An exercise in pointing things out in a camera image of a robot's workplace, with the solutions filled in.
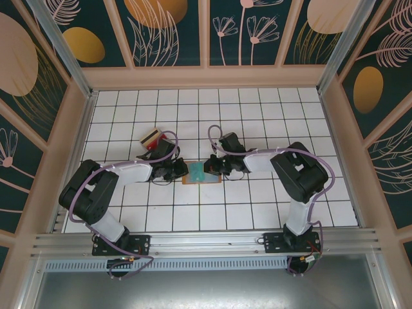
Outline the aluminium corner post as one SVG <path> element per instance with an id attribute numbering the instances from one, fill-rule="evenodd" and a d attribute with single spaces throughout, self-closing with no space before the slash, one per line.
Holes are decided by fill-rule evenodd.
<path id="1" fill-rule="evenodd" d="M 349 54 L 351 48 L 355 45 L 355 41 L 361 33 L 364 24 L 370 16 L 373 16 L 372 11 L 376 3 L 382 1 L 383 0 L 360 0 L 355 7 L 316 85 L 317 92 L 320 96 L 327 90 L 345 56 Z"/>
<path id="2" fill-rule="evenodd" d="M 71 76 L 80 88 L 80 91 L 87 98 L 90 98 L 93 90 L 86 80 L 78 61 L 72 54 L 62 32 L 50 15 L 48 8 L 42 0 L 26 0 L 26 2 L 30 6 L 33 14 L 38 18 L 40 25 L 53 43 L 57 53 L 61 56 L 63 63 L 71 73 Z"/>

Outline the plain red card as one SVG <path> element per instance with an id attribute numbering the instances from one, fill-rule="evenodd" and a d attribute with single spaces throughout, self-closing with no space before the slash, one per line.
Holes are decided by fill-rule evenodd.
<path id="1" fill-rule="evenodd" d="M 159 135 L 159 136 L 156 136 L 156 137 L 150 139 L 150 140 L 147 142 L 147 145 L 145 146 L 146 149 L 149 150 L 149 151 L 156 149 L 156 148 L 158 147 L 158 144 L 160 143 L 161 140 L 168 140 L 168 141 L 170 141 L 170 139 L 167 138 L 164 134 L 161 134 L 161 135 Z"/>

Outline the tan leather card holder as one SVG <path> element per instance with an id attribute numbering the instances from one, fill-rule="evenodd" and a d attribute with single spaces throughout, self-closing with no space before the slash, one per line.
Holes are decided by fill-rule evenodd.
<path id="1" fill-rule="evenodd" d="M 190 163 L 192 163 L 192 162 L 203 162 L 203 164 L 205 163 L 205 160 L 202 160 L 202 161 L 185 161 L 185 163 L 187 164 L 187 167 L 188 167 L 188 165 L 190 164 Z M 205 181 L 203 182 L 203 183 L 190 183 L 190 182 L 188 182 L 188 174 L 187 175 L 185 175 L 183 178 L 182 178 L 182 183 L 184 184 L 184 185 L 197 185 L 197 184 L 214 184 L 214 183 L 221 183 L 221 176 L 216 176 L 216 175 L 213 175 L 213 174 L 207 174 L 207 173 L 205 173 Z"/>

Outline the beige card with black stripe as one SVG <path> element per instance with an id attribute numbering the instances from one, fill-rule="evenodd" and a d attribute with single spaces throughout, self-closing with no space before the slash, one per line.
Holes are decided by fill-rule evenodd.
<path id="1" fill-rule="evenodd" d="M 148 133 L 140 138 L 140 143 L 146 149 L 155 148 L 158 145 L 158 138 L 163 135 L 163 132 L 156 127 L 152 128 Z"/>

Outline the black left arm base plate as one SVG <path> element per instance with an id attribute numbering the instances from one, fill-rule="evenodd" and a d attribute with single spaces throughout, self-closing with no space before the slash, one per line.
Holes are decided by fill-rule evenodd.
<path id="1" fill-rule="evenodd" d="M 151 237 L 149 235 L 121 236 L 114 245 L 128 253 L 147 256 L 149 254 Z M 107 244 L 101 237 L 93 237 L 93 256 L 126 256 L 122 251 Z"/>

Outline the green circuit board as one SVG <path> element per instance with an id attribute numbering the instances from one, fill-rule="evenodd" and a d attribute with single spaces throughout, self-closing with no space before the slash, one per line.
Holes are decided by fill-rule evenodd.
<path id="1" fill-rule="evenodd" d="M 315 264 L 322 258 L 321 254 L 313 254 L 307 256 L 303 259 L 303 262 L 306 264 L 306 272 L 315 266 Z"/>

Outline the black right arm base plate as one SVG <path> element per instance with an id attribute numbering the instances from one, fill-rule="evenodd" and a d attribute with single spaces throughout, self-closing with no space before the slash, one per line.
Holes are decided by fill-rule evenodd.
<path id="1" fill-rule="evenodd" d="M 310 254 L 320 252 L 320 237 L 317 232 L 307 232 L 301 236 L 292 234 L 284 237 L 283 232 L 269 232 L 263 234 L 263 246 L 266 253 Z"/>

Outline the teal patterned card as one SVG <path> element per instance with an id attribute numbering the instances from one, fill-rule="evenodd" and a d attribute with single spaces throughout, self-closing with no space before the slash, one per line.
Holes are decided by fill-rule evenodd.
<path id="1" fill-rule="evenodd" d="M 188 182 L 203 183 L 205 181 L 203 162 L 192 162 L 188 165 L 188 168 L 189 168 Z"/>

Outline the aluminium mounting rail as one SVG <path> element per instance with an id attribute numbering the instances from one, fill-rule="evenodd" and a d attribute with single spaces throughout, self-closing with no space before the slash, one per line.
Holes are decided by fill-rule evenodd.
<path id="1" fill-rule="evenodd" d="M 155 258 L 216 258 L 263 256 L 258 244 L 263 230 L 223 232 L 153 232 L 149 255 Z M 31 258 L 91 258 L 93 242 L 89 233 L 39 234 L 30 249 Z M 369 254 L 382 248 L 373 229 L 324 228 L 323 254 Z"/>

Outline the aluminium side rail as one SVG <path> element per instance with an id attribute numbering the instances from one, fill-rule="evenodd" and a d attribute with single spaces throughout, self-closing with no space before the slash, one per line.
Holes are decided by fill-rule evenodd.
<path id="1" fill-rule="evenodd" d="M 342 91 L 332 89 L 321 95 L 324 111 L 328 118 L 328 125 L 332 130 L 333 142 L 337 147 L 338 157 L 341 169 L 345 178 L 345 184 L 349 190 L 350 200 L 352 202 L 357 221 L 361 227 L 364 226 L 364 218 L 358 199 L 358 189 L 356 180 L 357 172 L 355 168 L 356 155 L 360 146 L 359 130 L 355 127 L 355 122 L 351 112 L 348 99 Z"/>

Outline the grey metal sheet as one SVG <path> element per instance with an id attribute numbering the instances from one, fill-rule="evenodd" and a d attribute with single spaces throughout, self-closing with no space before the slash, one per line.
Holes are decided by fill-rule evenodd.
<path id="1" fill-rule="evenodd" d="M 367 277 L 292 277 L 284 270 L 48 273 L 35 309 L 382 309 Z"/>

